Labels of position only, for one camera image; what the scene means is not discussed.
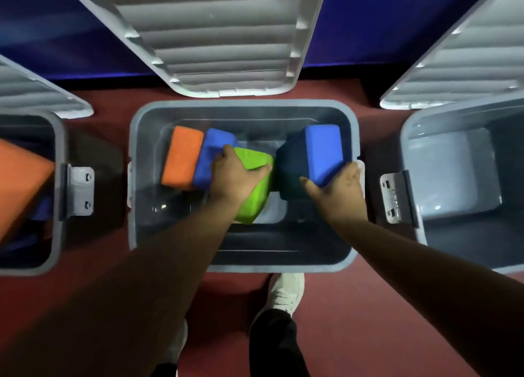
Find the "pants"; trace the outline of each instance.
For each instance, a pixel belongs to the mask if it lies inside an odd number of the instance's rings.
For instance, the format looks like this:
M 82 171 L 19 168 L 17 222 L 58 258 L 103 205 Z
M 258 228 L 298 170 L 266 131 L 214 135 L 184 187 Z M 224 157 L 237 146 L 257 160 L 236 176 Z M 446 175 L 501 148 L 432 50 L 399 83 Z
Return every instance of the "pants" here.
M 264 311 L 249 335 L 251 377 L 309 377 L 297 344 L 297 325 L 280 309 Z M 151 377 L 174 377 L 177 365 L 159 364 Z

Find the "orange block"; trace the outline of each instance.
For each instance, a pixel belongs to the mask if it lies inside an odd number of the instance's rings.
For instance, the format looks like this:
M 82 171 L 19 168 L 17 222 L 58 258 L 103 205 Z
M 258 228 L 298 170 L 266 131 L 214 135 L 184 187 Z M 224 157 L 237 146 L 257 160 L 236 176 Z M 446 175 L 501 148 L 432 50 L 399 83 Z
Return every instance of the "orange block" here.
M 203 140 L 204 133 L 200 130 L 174 127 L 162 184 L 178 189 L 192 189 L 191 183 Z
M 49 177 L 55 163 L 0 139 L 0 241 L 16 229 Z

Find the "person's left hand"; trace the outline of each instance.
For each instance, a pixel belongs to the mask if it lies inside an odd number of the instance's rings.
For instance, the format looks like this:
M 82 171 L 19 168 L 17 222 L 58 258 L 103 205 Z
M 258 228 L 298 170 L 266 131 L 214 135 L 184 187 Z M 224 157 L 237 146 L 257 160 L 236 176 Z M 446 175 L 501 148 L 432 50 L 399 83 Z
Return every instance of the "person's left hand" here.
M 231 145 L 225 145 L 211 165 L 210 200 L 240 208 L 255 187 L 271 172 L 271 165 L 248 170 Z

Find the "hand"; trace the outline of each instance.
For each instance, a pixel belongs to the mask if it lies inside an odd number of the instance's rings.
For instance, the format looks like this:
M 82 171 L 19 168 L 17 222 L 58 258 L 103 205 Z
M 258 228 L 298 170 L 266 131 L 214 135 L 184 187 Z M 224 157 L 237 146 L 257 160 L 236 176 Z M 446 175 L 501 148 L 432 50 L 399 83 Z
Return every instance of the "hand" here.
M 367 221 L 366 201 L 362 194 L 357 162 L 346 164 L 324 188 L 318 188 L 305 177 L 300 177 L 300 182 L 331 226 L 355 220 Z
M 271 172 L 271 165 L 248 170 L 231 145 L 224 146 L 211 165 L 210 199 L 240 208 L 258 183 Z

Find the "white shoe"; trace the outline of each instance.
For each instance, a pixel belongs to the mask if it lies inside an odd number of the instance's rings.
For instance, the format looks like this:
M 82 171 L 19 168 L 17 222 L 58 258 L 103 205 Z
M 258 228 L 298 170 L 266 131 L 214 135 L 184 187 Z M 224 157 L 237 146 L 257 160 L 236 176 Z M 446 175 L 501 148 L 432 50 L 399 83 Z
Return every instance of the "white shoe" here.
M 182 326 L 180 326 L 180 329 L 178 330 L 177 335 L 174 337 L 173 341 L 171 341 L 171 344 L 167 348 L 166 353 L 164 354 L 160 362 L 177 364 L 178 359 L 180 358 L 180 353 L 182 352 L 182 349 L 184 349 L 184 346 L 186 345 L 186 341 L 187 341 L 187 321 L 184 319 L 184 322 L 182 323 Z
M 262 312 L 268 309 L 280 309 L 293 316 L 304 295 L 304 274 L 273 274 L 269 280 L 267 302 L 255 316 L 253 323 Z

